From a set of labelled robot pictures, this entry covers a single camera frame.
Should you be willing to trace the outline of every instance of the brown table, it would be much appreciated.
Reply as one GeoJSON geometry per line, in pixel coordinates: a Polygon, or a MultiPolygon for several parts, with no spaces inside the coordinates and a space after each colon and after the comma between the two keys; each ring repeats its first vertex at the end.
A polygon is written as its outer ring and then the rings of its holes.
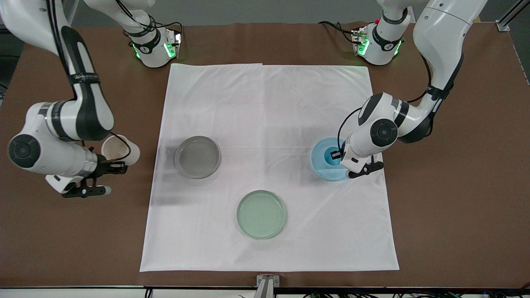
{"type": "MultiPolygon", "coordinates": [[[[142,156],[126,175],[100,179],[112,194],[89,199],[63,199],[43,175],[12,165],[4,150],[30,105],[72,96],[59,59],[26,46],[0,109],[0,286],[255,284],[252,272],[138,272],[170,68],[144,67],[119,28],[79,31],[114,131],[142,156]]],[[[366,65],[323,25],[233,24],[185,34],[186,64],[366,65]]],[[[426,86],[412,28],[405,37],[389,65],[368,66],[374,93],[413,99],[426,86]]],[[[432,136],[384,153],[401,270],[281,273],[283,286],[520,287],[529,280],[530,88],[510,35],[493,23],[472,27],[464,53],[432,136]]]]}

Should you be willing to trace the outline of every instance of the gray floor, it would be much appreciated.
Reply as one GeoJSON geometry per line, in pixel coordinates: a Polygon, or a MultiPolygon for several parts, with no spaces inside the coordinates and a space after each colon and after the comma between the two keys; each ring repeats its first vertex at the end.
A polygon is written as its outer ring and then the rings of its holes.
{"type": "MultiPolygon", "coordinates": [[[[489,0],[482,21],[500,18],[516,0],[489,0]]],[[[416,17],[427,0],[414,7],[416,17]]],[[[348,23],[373,21],[381,7],[375,0],[158,0],[147,10],[159,22],[179,21],[184,25],[223,25],[251,22],[317,23],[328,20],[348,23]]],[[[79,1],[73,17],[74,27],[117,26],[106,15],[79,1]]],[[[530,8],[510,24],[511,36],[523,67],[530,72],[530,8]]],[[[23,43],[9,34],[0,34],[0,55],[20,55],[23,43]]],[[[0,84],[8,86],[16,58],[0,57],[0,84]]]]}

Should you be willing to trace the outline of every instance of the white cup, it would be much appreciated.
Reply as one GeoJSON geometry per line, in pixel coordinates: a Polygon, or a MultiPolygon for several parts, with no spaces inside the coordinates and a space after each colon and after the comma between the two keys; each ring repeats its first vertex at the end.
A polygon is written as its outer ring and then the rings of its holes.
{"type": "MultiPolygon", "coordinates": [[[[127,142],[129,147],[131,148],[131,153],[129,154],[129,156],[122,159],[121,161],[125,162],[125,165],[135,164],[140,158],[140,148],[138,148],[135,143],[129,141],[129,139],[127,139],[126,137],[122,135],[118,136],[120,136],[125,142],[127,142]]],[[[101,154],[105,156],[107,160],[124,157],[125,155],[127,155],[128,152],[129,148],[127,148],[127,145],[125,145],[124,142],[122,142],[115,136],[108,137],[101,146],[101,154]]]]}

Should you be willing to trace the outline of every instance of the green indicator light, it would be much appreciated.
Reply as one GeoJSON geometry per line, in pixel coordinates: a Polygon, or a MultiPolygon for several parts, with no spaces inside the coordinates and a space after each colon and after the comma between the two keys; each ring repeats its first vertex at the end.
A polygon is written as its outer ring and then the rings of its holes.
{"type": "Polygon", "coordinates": [[[134,45],[134,43],[133,43],[132,47],[134,48],[134,51],[136,52],[136,57],[138,57],[140,59],[140,54],[138,53],[138,50],[136,49],[136,46],[134,45]]]}
{"type": "Polygon", "coordinates": [[[359,55],[364,56],[366,53],[366,49],[370,45],[370,40],[367,38],[365,42],[363,42],[364,47],[359,47],[359,55]]]}
{"type": "Polygon", "coordinates": [[[397,55],[398,54],[398,51],[399,51],[399,47],[401,45],[401,40],[399,41],[397,47],[396,47],[396,51],[394,52],[394,55],[397,55]]]}
{"type": "Polygon", "coordinates": [[[169,50],[169,48],[171,48],[171,45],[167,45],[164,43],[164,48],[166,49],[166,52],[167,52],[167,55],[170,57],[170,58],[173,58],[175,57],[175,51],[174,50],[169,50]]]}

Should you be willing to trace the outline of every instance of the black circular joint cover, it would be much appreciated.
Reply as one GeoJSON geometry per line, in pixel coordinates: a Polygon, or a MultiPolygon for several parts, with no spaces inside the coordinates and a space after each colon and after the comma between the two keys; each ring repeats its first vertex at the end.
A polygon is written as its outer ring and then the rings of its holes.
{"type": "Polygon", "coordinates": [[[9,158],[21,168],[31,168],[40,157],[39,141],[30,135],[17,135],[7,149],[9,158]]]}
{"type": "Polygon", "coordinates": [[[398,138],[398,127],[389,119],[379,119],[370,128],[372,143],[379,147],[388,146],[398,138]]]}

